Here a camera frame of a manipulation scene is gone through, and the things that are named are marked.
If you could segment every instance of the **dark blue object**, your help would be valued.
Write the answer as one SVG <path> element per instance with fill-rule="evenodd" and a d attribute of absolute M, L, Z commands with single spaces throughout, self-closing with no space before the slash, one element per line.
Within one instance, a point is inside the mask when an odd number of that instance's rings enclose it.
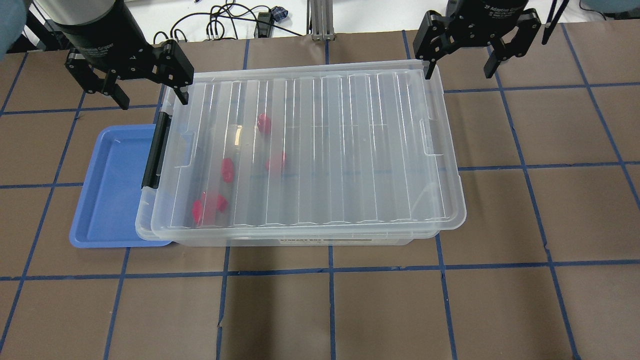
<path fill-rule="evenodd" d="M 271 14 L 273 15 L 273 20 L 276 22 L 280 22 L 282 19 L 286 18 L 289 15 L 289 11 L 282 6 L 275 6 L 271 9 Z"/>
<path fill-rule="evenodd" d="M 71 225 L 75 247 L 153 247 L 136 234 L 140 184 L 155 125 L 111 126 L 98 136 Z"/>

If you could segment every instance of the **red toy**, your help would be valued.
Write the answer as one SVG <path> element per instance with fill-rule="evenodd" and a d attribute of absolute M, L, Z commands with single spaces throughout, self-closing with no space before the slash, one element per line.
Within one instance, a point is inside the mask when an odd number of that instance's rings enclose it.
<path fill-rule="evenodd" d="M 223 213 L 229 205 L 229 202 L 222 195 L 218 195 L 215 208 L 211 206 L 205 207 L 206 202 L 207 193 L 203 192 L 200 198 L 193 202 L 193 206 L 191 207 L 193 221 L 195 221 L 198 226 L 201 226 L 202 224 L 213 224 L 216 219 L 216 210 Z"/>
<path fill-rule="evenodd" d="M 265 113 L 258 115 L 258 130 L 265 135 L 271 133 L 271 119 Z"/>
<path fill-rule="evenodd" d="M 222 159 L 222 180 L 225 183 L 230 183 L 234 180 L 235 170 L 234 162 L 231 158 Z"/>

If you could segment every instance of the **table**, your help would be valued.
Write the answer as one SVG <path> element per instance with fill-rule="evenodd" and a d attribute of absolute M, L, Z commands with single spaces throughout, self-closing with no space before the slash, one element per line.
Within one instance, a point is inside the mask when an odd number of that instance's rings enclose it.
<path fill-rule="evenodd" d="M 0 359 L 631 359 L 640 354 L 640 22 L 557 28 L 483 77 L 444 58 L 467 221 L 404 247 L 76 249 L 97 134 L 66 52 L 0 64 Z M 415 31 L 184 44 L 197 71 L 405 59 Z"/>

